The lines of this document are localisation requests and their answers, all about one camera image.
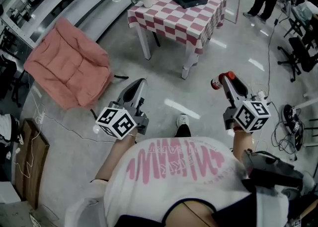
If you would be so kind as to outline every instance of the pink cushion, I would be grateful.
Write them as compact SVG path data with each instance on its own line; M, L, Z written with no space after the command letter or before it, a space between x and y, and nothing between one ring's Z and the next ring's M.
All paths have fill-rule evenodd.
M24 68L64 109L91 108L113 79L107 52L64 18Z

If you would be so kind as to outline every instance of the gray floor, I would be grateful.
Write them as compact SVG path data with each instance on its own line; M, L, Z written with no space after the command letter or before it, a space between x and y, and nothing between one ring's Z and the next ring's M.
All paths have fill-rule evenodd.
M127 15L124 12L98 43L107 50L113 71L130 78L127 81L115 80L107 88L95 107L96 113L108 106L111 100L116 100L120 91L129 83L144 77L148 81L149 90L143 111L148 115L150 124L146 135L138 138L138 141L174 136L176 116L182 111L191 111L190 128L193 136L212 137L231 148L233 134L225 131L222 117L229 103L222 90L211 89L210 81L218 74L232 70L252 86L255 92L266 88L257 83L267 85L269 68L267 47L274 20L280 15L280 9L277 5L271 18L266 24L262 24L257 18L249 20L241 14L242 11L249 10L253 2L254 0L240 0L237 24L226 20L221 29L214 31L212 40L206 44L204 54L199 58L198 65L191 69L187 80L180 77L185 46L161 37L159 38L161 48L159 48L152 34L149 33L152 58L149 61L145 60L137 33L135 29L128 28ZM238 0L229 0L230 12L227 12L227 18L232 21L235 21L237 6ZM284 22L275 28L270 46L269 98L279 109L287 103L297 105L303 102L305 100L302 97L303 93L317 90L318 79L318 66L316 66L311 73L302 73L294 83L291 83L291 70L277 65L278 60L285 60L277 50L277 46L291 50L288 39L283 38L289 28L288 22ZM84 138L113 141L105 134L93 133L94 119L89 111L72 109L65 112L37 84L35 87L41 93L39 97L36 91L32 90L35 100L38 104L45 105L46 115L56 119L68 129L75 130ZM272 106L270 111L271 120L266 123L262 132L253 135L255 143L262 140L257 144L257 149L267 150L285 161L292 162L286 153L271 144L270 137L278 117ZM34 113L34 101L29 94L21 118L33 117ZM317 117L315 113L317 105L304 108L301 119L306 121ZM42 176L40 203L45 204L58 215L60 220L55 221L54 224L62 226L67 205L76 200L88 182L94 178L107 157L111 144L81 140L74 133L47 118L44 119L42 133L51 146ZM284 135L285 131L280 127L277 137L283 138ZM311 134L306 133L305 141L311 140ZM298 160L293 164L296 168L307 170L312 174L317 163L317 153L317 148L302 148L297 155Z

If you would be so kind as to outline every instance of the red and white checkered tablecloth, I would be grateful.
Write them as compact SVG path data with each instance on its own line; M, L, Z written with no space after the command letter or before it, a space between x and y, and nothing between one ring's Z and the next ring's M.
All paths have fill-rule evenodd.
M183 9L173 0L153 0L153 6L145 8L139 1L128 10L128 23L194 46L195 53L202 54L213 28L223 25L226 4L227 0L209 0Z

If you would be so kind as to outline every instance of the white t-shirt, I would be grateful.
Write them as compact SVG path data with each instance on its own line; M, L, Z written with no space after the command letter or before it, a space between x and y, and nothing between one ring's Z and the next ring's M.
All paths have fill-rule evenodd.
M217 212L251 194L242 184L245 178L243 164L224 144L214 139L149 139L123 155L109 182L95 180L91 183L95 188L87 193L90 195L84 195L77 206L69 207L66 227L79 226L72 224L77 221L83 223L79 220L80 207L83 211L85 207L97 207L102 202L105 215L99 218L104 222L106 217L101 226L108 227L114 227L123 215L162 223L169 210L184 200L203 202ZM96 199L102 193L103 200L87 199ZM286 196L259 188L256 200L258 227L285 225ZM93 221L98 219L92 217L91 210L86 215Z
M0 115L0 135L2 135L7 141L11 139L10 114Z

